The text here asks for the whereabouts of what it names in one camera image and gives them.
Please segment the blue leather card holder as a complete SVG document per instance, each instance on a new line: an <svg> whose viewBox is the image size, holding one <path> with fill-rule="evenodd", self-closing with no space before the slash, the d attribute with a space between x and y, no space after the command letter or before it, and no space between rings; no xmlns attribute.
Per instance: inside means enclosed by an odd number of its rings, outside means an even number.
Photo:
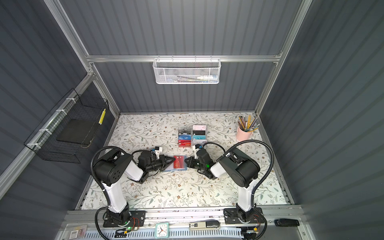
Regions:
<svg viewBox="0 0 384 240"><path fill-rule="evenodd" d="M185 159L187 156L185 155L177 155L174 156L175 161L170 164L164 171L165 172L174 172L174 171L186 171L187 170L187 164L185 163Z"/></svg>

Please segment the clear acrylic card display stand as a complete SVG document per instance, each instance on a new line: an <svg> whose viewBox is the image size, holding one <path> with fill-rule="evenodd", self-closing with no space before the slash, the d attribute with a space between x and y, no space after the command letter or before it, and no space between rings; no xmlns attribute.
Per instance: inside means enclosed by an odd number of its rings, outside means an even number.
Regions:
<svg viewBox="0 0 384 240"><path fill-rule="evenodd" d="M192 132L191 132L191 136L192 136L192 146L196 145L196 144L200 144L201 146L207 142L207 139L206 140L193 140L193 126L184 126L184 127L178 127L179 128L188 128L188 129L191 129Z"/></svg>

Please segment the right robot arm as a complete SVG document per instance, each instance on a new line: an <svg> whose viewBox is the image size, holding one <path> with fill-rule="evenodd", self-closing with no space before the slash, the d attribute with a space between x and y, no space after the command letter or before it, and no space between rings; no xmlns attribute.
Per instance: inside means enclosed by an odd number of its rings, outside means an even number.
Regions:
<svg viewBox="0 0 384 240"><path fill-rule="evenodd" d="M240 149L233 148L213 162L207 150L200 147L195 150L194 156L186 158L184 162L188 168L196 169L211 180L227 174L239 187L238 211L245 214L254 207L252 191L261 168Z"/></svg>

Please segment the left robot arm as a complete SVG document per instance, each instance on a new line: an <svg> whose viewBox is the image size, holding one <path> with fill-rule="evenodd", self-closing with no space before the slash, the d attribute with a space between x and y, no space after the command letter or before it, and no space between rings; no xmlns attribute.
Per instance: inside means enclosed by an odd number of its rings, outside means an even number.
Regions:
<svg viewBox="0 0 384 240"><path fill-rule="evenodd" d="M150 172L162 172L175 162L176 158L162 154L162 148L136 150L129 154L114 146L98 150L91 160L91 175L102 189L107 200L108 210L121 215L129 210L123 195L121 178L126 175L130 180L142 184Z"/></svg>

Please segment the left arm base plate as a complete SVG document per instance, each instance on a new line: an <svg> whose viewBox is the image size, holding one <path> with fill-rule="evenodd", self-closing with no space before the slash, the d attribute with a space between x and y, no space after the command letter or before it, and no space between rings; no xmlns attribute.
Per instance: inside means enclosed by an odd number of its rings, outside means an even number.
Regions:
<svg viewBox="0 0 384 240"><path fill-rule="evenodd" d="M142 227L146 219L146 211L125 211L120 214L107 210L103 215L103 227Z"/></svg>

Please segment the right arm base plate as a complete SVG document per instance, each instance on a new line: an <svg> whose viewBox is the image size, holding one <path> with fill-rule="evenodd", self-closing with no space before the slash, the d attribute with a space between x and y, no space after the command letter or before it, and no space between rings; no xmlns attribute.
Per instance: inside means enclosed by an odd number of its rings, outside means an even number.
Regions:
<svg viewBox="0 0 384 240"><path fill-rule="evenodd" d="M262 209L253 207L249 211L245 212L241 208L226 208L223 210L225 217L225 223L230 224L264 224L265 219Z"/></svg>

